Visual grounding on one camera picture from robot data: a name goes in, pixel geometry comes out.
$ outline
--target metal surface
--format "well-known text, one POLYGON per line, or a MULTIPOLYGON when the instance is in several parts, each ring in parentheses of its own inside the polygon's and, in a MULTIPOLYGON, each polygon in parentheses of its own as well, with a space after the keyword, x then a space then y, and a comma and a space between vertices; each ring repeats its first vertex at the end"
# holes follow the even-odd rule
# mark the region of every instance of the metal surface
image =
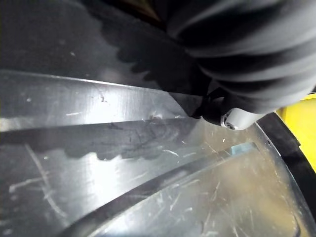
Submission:
POLYGON ((2 235, 315 236, 295 181, 256 125, 231 131, 179 118, 181 106, 156 90, 1 75, 11 88, 1 87, 1 121, 18 121, 1 128, 2 235), (131 121, 110 120, 107 107, 90 117, 99 124, 85 119, 89 106, 106 104, 100 91, 130 98, 115 105, 118 121, 131 121), (84 108, 78 120, 66 115, 84 108))
POLYGON ((200 96, 4 70, 0 71, 0 83, 2 132, 184 118, 192 115, 202 101, 200 96))
POLYGON ((0 1, 0 235, 315 236, 258 126, 189 118, 182 49, 83 2, 0 1))

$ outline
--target gray sleeve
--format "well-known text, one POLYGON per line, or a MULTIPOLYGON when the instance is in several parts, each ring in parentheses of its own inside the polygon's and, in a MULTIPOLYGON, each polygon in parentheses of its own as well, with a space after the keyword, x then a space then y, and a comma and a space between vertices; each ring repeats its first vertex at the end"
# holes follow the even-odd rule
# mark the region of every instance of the gray sleeve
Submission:
POLYGON ((168 34, 229 93, 266 114, 316 85, 315 0, 157 0, 168 34))

